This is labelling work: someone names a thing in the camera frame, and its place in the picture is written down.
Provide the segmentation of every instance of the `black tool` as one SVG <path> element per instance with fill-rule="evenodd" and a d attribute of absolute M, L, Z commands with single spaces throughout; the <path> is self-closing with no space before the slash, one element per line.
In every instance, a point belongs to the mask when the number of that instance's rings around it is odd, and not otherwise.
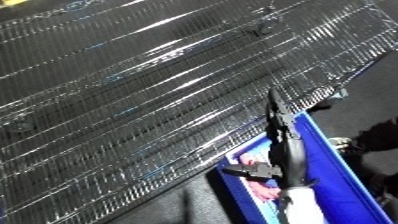
<path fill-rule="evenodd" d="M 294 114 L 276 89 L 270 90 L 268 101 L 266 132 L 272 142 L 269 152 L 271 164 L 234 164 L 225 167 L 223 171 L 259 181 L 274 178 L 281 189 L 311 185 L 305 181 L 306 154 L 301 135 L 295 127 Z"/>

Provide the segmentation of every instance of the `solar panel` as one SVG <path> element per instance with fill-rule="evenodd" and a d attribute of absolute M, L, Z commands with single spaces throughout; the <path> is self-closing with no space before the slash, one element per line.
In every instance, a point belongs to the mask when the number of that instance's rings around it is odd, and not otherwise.
<path fill-rule="evenodd" d="M 373 1 L 86 0 L 0 24 L 5 223 L 94 223 L 309 108 L 391 52 Z"/>

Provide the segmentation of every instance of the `dark background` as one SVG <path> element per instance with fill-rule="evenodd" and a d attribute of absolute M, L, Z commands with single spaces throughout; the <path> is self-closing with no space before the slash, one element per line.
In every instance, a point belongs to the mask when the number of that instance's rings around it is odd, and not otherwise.
<path fill-rule="evenodd" d="M 0 21 L 52 9 L 71 0 L 34 0 L 0 9 Z M 398 21 L 398 1 L 382 8 Z M 394 52 L 347 86 L 349 97 L 313 117 L 327 137 L 357 136 L 360 131 L 398 114 L 398 52 Z M 370 153 L 368 164 L 383 172 L 398 171 L 398 150 Z M 242 216 L 214 170 L 188 180 L 143 206 L 111 221 L 112 224 L 243 223 Z"/>

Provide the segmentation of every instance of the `handheld tool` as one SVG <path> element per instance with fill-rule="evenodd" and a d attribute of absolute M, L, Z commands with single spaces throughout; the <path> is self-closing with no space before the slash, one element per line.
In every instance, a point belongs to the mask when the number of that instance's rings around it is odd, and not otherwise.
<path fill-rule="evenodd" d="M 278 218 L 282 224 L 324 223 L 323 213 L 311 188 L 316 180 L 306 180 L 305 145 L 295 127 L 294 114 L 276 89 L 270 90 L 268 99 L 266 133 L 272 142 L 269 151 L 271 165 L 233 164 L 223 170 L 227 174 L 257 181 L 276 179 L 281 188 Z"/>

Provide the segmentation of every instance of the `blue container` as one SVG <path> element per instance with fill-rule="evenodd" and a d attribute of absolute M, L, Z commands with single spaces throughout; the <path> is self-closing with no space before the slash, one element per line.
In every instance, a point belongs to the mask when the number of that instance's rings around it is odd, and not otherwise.
<path fill-rule="evenodd" d="M 302 134 L 307 157 L 308 178 L 318 178 L 314 186 L 317 202 L 325 223 L 331 224 L 390 224 L 393 223 L 360 183 L 342 158 L 332 150 L 327 139 L 307 113 L 296 116 L 296 128 Z M 243 153 L 267 152 L 270 141 L 264 134 L 226 154 L 218 170 L 231 191 L 248 223 L 279 224 L 274 201 L 261 202 L 247 188 L 246 180 L 222 173 L 222 167 L 238 163 Z"/>

